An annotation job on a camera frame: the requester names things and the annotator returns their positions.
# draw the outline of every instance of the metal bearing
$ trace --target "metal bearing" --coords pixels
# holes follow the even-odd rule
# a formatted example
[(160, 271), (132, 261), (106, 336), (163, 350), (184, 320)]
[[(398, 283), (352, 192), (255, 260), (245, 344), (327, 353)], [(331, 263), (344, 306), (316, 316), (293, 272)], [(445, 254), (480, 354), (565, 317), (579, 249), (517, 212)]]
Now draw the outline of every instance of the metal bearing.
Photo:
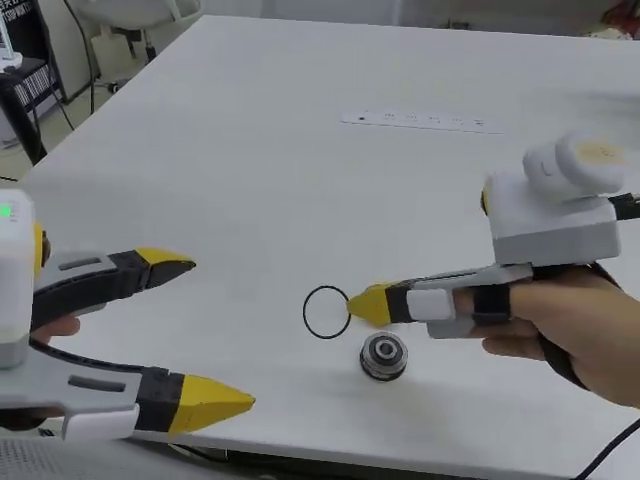
[(397, 335), (380, 332), (367, 338), (360, 351), (362, 370), (380, 382), (390, 382), (407, 368), (409, 350)]

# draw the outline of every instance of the white device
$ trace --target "white device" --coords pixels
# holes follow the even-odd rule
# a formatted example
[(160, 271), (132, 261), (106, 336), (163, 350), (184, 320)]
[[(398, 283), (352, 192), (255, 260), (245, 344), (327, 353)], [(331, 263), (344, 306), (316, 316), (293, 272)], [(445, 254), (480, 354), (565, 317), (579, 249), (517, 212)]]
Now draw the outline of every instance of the white device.
[(0, 368), (27, 352), (33, 304), (35, 213), (21, 190), (0, 190)]
[(0, 72), (9, 67), (20, 68), (22, 55), (13, 50), (4, 17), (0, 15)]
[(484, 189), (496, 262), (581, 264), (620, 255), (617, 217), (604, 194), (624, 182), (622, 151), (583, 134), (526, 153), (522, 171), (490, 175)]

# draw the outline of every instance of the power strip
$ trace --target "power strip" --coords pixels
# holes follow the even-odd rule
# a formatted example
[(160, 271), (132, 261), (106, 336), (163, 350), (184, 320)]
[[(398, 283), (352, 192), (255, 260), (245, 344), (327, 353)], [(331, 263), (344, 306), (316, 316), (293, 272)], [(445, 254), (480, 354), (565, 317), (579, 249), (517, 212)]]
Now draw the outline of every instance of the power strip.
[(429, 113), (371, 112), (364, 110), (342, 116), (342, 123), (385, 127), (422, 128), (455, 132), (500, 134), (503, 128), (478, 117), (436, 115)]

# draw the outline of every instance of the table surface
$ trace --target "table surface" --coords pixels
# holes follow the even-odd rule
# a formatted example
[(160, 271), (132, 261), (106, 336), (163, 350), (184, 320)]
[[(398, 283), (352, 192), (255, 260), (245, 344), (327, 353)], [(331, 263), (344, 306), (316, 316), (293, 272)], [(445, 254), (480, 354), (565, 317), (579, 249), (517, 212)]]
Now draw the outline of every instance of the table surface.
[[(578, 473), (636, 417), (544, 363), (394, 331), (405, 375), (366, 378), (354, 321), (302, 324), (320, 284), (492, 262), (484, 174), (568, 130), (640, 147), (635, 42), (205, 17), (22, 183), (54, 248), (150, 245), (196, 270), (85, 318), (57, 345), (211, 376), (257, 397), (194, 444), (490, 478)], [(492, 119), (502, 135), (347, 125), (361, 109)], [(633, 178), (630, 188), (638, 187)], [(606, 262), (640, 294), (640, 225)], [(327, 333), (337, 297), (314, 302)], [(601, 478), (637, 477), (640, 436)]]

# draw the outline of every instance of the human hand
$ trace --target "human hand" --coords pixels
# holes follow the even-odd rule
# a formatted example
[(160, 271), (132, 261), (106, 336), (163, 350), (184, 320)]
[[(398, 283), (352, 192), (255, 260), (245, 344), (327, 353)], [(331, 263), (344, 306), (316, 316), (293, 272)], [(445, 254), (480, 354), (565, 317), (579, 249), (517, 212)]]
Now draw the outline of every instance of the human hand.
[[(487, 352), (544, 360), (540, 332), (569, 353), (592, 392), (640, 408), (640, 302), (581, 267), (554, 281), (514, 284), (510, 298), (510, 324), (471, 332)], [(455, 292), (454, 300), (457, 311), (472, 311), (468, 291)]]
[(68, 315), (39, 328), (31, 334), (31, 338), (48, 344), (52, 337), (69, 337), (78, 333), (78, 330), (80, 330), (80, 320)]

